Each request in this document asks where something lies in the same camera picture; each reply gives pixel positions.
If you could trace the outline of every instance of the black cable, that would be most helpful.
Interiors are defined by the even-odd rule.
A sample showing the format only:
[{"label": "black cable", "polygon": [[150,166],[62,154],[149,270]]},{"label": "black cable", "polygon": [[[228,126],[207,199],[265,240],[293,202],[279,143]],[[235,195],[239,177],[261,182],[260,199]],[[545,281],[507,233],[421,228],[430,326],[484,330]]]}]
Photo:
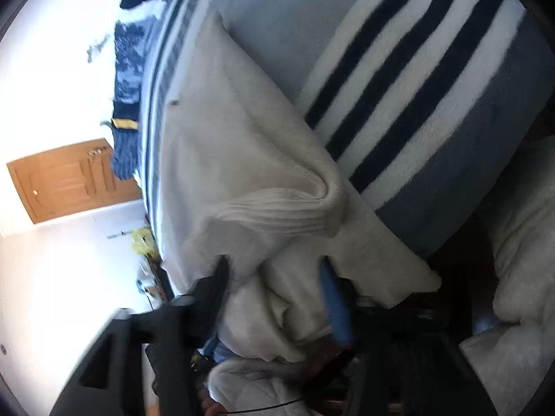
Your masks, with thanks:
[{"label": "black cable", "polygon": [[300,402],[304,400],[304,397],[299,397],[295,400],[290,400],[285,403],[280,403],[278,405],[272,405],[271,407],[262,407],[262,408],[253,408],[251,410],[241,410],[241,411],[223,411],[220,414],[242,414],[242,413],[254,413],[255,411],[266,411],[266,410],[273,410],[274,408],[285,407],[286,405],[291,405],[293,403]]}]

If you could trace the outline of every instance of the wall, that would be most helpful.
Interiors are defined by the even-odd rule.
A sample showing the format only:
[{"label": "wall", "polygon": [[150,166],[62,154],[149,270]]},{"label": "wall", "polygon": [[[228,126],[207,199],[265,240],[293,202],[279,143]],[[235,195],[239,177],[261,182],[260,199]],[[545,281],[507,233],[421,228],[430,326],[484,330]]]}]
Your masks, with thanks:
[{"label": "wall", "polygon": [[5,163],[102,137],[113,44],[91,64],[87,48],[113,30],[119,1],[29,0],[0,42],[0,234],[32,226]]},{"label": "wall", "polygon": [[117,308],[150,311],[135,287],[130,237],[142,202],[0,239],[0,373],[29,416],[47,416],[88,344]]}]

